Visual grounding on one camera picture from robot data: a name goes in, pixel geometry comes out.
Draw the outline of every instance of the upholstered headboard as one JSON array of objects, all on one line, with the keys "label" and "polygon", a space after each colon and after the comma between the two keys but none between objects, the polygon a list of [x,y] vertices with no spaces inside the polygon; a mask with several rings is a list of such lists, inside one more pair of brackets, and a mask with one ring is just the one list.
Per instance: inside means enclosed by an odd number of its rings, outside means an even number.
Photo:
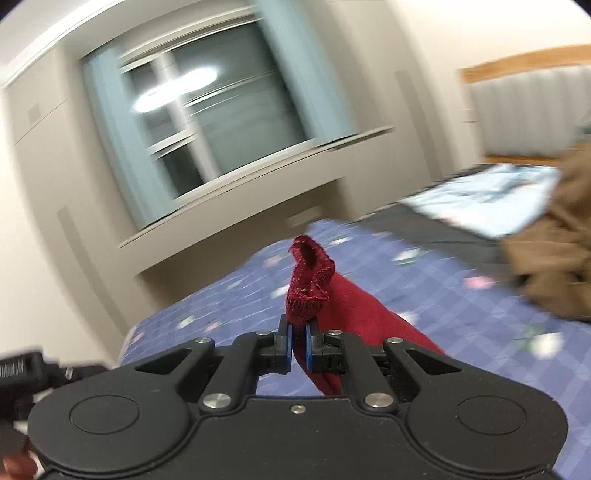
[{"label": "upholstered headboard", "polygon": [[488,161],[554,163],[591,112],[591,45],[551,48],[462,70]]}]

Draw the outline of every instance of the red sock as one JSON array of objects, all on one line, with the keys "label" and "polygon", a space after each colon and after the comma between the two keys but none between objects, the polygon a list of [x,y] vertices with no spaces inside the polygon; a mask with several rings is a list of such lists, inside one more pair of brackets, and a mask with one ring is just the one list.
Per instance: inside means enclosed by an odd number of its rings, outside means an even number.
[{"label": "red sock", "polygon": [[[367,345],[381,346],[388,337],[400,337],[443,353],[426,335],[336,273],[335,262],[309,236],[296,237],[290,252],[295,258],[295,268],[285,300],[285,312],[295,331],[295,357],[304,370],[304,327],[314,316],[321,331],[356,333]],[[308,376],[325,395],[340,393],[338,375],[308,373]]]}]

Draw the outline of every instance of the checkered blanket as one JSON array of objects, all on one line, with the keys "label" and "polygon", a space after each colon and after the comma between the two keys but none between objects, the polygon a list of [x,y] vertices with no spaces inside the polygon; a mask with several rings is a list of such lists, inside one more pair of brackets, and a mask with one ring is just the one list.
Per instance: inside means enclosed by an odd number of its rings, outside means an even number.
[{"label": "checkered blanket", "polygon": [[[414,324],[450,356],[545,391],[564,408],[569,436],[557,470],[566,480],[591,471],[591,326],[530,305],[454,258],[388,233],[322,220],[308,232],[337,270]],[[197,336],[228,344],[239,334],[273,330],[284,311],[293,260],[291,241],[272,244],[217,283],[141,322],[122,363]],[[266,375],[261,395],[318,395],[294,363],[289,375]]]}]

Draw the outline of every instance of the hand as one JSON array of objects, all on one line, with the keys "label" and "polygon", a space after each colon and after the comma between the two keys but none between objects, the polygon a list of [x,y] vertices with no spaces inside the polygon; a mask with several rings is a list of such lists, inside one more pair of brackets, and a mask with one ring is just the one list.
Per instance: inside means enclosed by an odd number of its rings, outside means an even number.
[{"label": "hand", "polygon": [[0,473],[0,480],[33,480],[37,473],[35,460],[22,453],[4,457],[6,473]]}]

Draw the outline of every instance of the bed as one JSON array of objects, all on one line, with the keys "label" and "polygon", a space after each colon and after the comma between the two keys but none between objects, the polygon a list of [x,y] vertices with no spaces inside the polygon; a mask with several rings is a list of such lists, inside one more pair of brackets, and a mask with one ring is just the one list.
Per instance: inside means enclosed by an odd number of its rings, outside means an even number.
[{"label": "bed", "polygon": [[[565,79],[564,84],[569,85],[576,78],[573,85],[580,87],[588,79],[591,92],[591,69],[572,69],[583,61],[591,61],[591,46],[571,48],[574,50],[569,50],[572,54],[567,64],[567,50],[553,49],[463,71],[467,83],[475,85],[472,93],[486,137],[487,162],[446,177],[423,191],[487,171],[495,163],[557,164],[558,149],[572,141],[568,128],[563,128],[564,135],[553,137],[544,148],[535,146],[533,140],[519,143],[513,138],[507,142],[486,127],[487,122],[491,123],[487,115],[493,115],[491,105],[494,106],[489,97],[497,95],[500,87],[495,82],[483,87],[479,82],[503,76],[500,85],[511,90],[514,84],[506,80],[507,76],[559,67],[570,70],[542,72],[541,80],[535,81],[545,85],[546,81],[556,83],[556,79]],[[525,76],[517,84],[532,81]],[[500,98],[505,94],[506,89],[501,89]],[[482,99],[484,106],[478,108]],[[576,103],[575,100],[573,97],[569,102]],[[591,94],[585,101],[591,102]],[[564,116],[563,120],[573,131],[583,107],[576,108],[571,117]],[[495,115],[511,116],[511,108]],[[514,128],[527,131],[525,120],[522,125],[513,122]],[[517,295],[511,288],[509,265],[494,239],[430,219],[400,202],[351,224],[320,220],[309,226],[308,233],[326,248],[340,273],[429,335],[450,356],[554,397],[569,420],[569,436],[557,471],[566,480],[588,478],[591,326],[567,322]],[[232,274],[141,322],[130,332],[121,362],[145,358],[197,336],[228,344],[243,332],[274,330],[284,311],[284,296],[293,268],[288,253],[290,244],[286,239],[263,248]],[[257,392],[319,394],[295,362],[287,376],[262,377]]]}]

